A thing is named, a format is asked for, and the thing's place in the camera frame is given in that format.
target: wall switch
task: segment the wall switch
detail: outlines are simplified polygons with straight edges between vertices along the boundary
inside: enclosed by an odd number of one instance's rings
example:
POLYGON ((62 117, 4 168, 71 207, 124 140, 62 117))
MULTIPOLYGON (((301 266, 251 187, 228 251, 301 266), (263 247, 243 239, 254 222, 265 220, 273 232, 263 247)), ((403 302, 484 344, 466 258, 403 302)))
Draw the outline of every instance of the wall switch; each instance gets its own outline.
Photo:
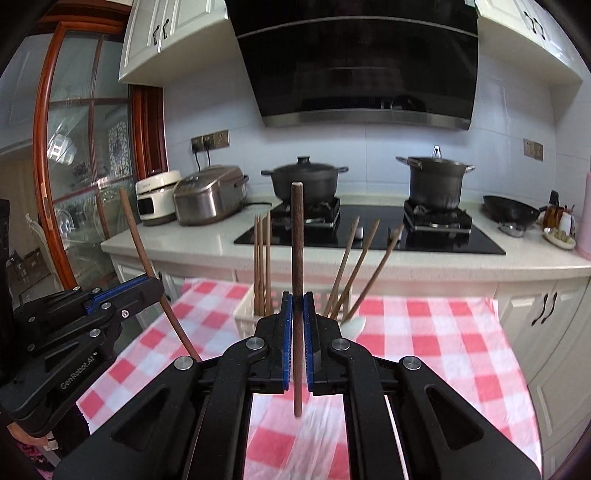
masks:
POLYGON ((533 140, 523 139, 523 154, 535 160, 544 161, 544 146, 533 140))
POLYGON ((206 150, 215 150, 230 146, 230 132, 221 130, 212 134, 201 135, 191 139, 191 149, 193 153, 205 152, 206 150))

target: range hood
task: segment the range hood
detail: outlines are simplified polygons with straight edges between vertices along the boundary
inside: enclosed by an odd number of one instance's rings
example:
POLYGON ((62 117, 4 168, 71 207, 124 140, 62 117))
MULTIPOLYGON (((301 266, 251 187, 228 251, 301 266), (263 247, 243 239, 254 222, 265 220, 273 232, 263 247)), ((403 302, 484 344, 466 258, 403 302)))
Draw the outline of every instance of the range hood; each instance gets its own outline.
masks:
POLYGON ((468 129, 470 0, 226 0, 267 126, 395 122, 468 129))

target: upper cabinet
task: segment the upper cabinet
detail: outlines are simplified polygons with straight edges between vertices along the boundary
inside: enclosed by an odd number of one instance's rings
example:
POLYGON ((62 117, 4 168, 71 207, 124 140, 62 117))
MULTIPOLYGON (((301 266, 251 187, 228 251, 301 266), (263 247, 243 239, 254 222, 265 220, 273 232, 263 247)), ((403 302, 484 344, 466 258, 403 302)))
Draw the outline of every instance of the upper cabinet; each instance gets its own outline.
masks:
POLYGON ((135 0, 119 81, 164 86, 239 52, 223 0, 135 0))
POLYGON ((535 0, 476 0, 476 6, 482 53, 549 85, 581 81, 581 60, 572 42, 535 0))

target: wok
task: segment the wok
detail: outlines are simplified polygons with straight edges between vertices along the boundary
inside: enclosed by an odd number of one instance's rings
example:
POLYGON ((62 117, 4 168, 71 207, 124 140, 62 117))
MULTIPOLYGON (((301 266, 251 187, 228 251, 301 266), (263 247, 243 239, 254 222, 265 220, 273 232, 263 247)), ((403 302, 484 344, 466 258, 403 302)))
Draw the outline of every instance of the wok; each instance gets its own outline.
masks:
POLYGON ((484 205, 495 222, 516 223, 523 228, 533 225, 540 213, 547 208, 546 206, 533 208, 526 203, 492 195, 484 197, 484 205))

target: stainless steel trim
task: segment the stainless steel trim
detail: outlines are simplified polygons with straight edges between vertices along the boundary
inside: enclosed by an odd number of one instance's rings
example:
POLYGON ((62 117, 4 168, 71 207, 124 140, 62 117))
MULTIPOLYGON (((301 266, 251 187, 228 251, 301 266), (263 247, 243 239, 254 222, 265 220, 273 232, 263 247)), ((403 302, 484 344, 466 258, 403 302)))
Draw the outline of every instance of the stainless steel trim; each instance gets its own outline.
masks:
POLYGON ((471 120, 437 113, 408 110, 377 110, 369 108, 313 110, 310 112, 282 113, 262 118, 266 127, 291 127, 309 122, 358 122, 428 125, 430 127, 468 130, 471 120))
POLYGON ((438 23, 433 22, 425 22, 424 20, 414 20, 411 18, 401 18, 401 17, 382 17, 379 15, 341 15, 339 17, 323 17, 323 18, 310 18, 307 20, 298 20, 296 22, 287 22, 281 25, 273 25, 272 27, 265 27, 260 28, 259 30, 255 30, 248 33, 243 33, 242 35, 238 35, 238 40, 241 38, 251 37, 252 35, 257 35, 259 33, 269 32, 272 30, 278 30, 280 28, 285 27, 293 27, 295 25, 306 25, 312 23, 320 23, 320 22, 332 22, 337 20, 387 20, 392 22, 403 22, 403 23, 413 23, 417 25, 425 25, 426 27, 436 27, 442 28, 444 30, 449 30, 456 33, 462 33, 464 35, 469 35, 474 38, 478 38, 478 35, 472 32, 468 32, 466 30, 461 30, 460 28, 456 27, 449 27, 448 25, 441 25, 438 23))

